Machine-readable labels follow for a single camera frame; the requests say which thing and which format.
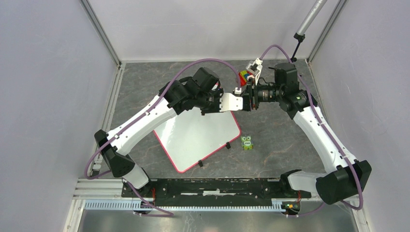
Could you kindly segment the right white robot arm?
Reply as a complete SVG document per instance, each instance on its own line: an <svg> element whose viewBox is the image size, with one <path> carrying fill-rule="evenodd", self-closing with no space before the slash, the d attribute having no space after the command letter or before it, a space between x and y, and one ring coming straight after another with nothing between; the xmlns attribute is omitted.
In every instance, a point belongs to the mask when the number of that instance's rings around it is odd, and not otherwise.
<svg viewBox="0 0 410 232"><path fill-rule="evenodd" d="M321 109L292 63L272 68L274 82L259 81L262 62L257 60L239 73L246 80L242 93L244 109L257 110L262 102L277 102L308 137L321 158L325 173L292 170L280 177L279 191L292 197L299 190L318 195L326 204L344 203L352 209L364 206L363 191L372 168L367 160L359 161L328 126Z"/></svg>

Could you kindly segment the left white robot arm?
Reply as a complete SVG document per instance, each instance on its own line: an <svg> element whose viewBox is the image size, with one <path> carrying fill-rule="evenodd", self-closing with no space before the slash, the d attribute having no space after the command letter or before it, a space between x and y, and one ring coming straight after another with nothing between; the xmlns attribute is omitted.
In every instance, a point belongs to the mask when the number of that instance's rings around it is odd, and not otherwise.
<svg viewBox="0 0 410 232"><path fill-rule="evenodd" d="M165 121L198 108L205 113L219 109L223 94L219 77L209 68L199 68L193 76L173 79L140 112L117 128L99 130L94 137L112 175L133 185L140 197L148 196L152 184L146 172L130 157L129 152L149 133Z"/></svg>

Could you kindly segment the pink framed whiteboard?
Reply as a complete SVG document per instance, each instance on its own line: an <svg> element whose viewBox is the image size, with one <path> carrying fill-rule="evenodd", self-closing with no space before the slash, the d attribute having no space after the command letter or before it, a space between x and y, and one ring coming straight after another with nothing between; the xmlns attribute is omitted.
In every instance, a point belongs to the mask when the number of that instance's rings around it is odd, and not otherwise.
<svg viewBox="0 0 410 232"><path fill-rule="evenodd" d="M201 115L185 111L158 126L153 133L178 173L199 164L241 135L233 112Z"/></svg>

